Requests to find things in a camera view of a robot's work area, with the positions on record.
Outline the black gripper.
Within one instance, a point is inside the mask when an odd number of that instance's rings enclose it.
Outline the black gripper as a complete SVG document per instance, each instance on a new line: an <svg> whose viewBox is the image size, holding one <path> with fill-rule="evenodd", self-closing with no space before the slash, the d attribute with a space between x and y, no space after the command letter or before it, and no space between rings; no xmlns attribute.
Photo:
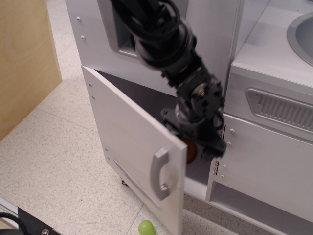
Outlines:
<svg viewBox="0 0 313 235"><path fill-rule="evenodd" d="M226 151L226 143L220 138L220 129L224 119L220 113L212 119L201 119L196 122L188 121L181 115L178 108L164 108L161 110L162 122L179 138L187 137L198 143L201 148L201 159L211 161L222 157Z"/></svg>

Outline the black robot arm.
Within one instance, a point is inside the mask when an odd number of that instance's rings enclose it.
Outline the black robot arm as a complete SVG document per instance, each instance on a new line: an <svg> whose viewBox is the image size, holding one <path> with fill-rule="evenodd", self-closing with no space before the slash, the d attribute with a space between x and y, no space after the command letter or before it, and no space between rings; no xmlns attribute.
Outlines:
<svg viewBox="0 0 313 235"><path fill-rule="evenodd" d="M176 90L175 109L161 111L164 125L178 137L200 144L205 160L222 157L223 88L196 53L196 37L177 6L171 0L114 0L112 6L142 63L160 71Z"/></svg>

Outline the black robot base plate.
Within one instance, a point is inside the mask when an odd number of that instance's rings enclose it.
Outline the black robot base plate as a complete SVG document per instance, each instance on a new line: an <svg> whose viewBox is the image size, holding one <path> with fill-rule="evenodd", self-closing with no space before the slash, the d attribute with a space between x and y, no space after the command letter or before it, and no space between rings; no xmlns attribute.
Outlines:
<svg viewBox="0 0 313 235"><path fill-rule="evenodd" d="M18 218L26 226L30 235L61 235L51 226L18 207Z"/></svg>

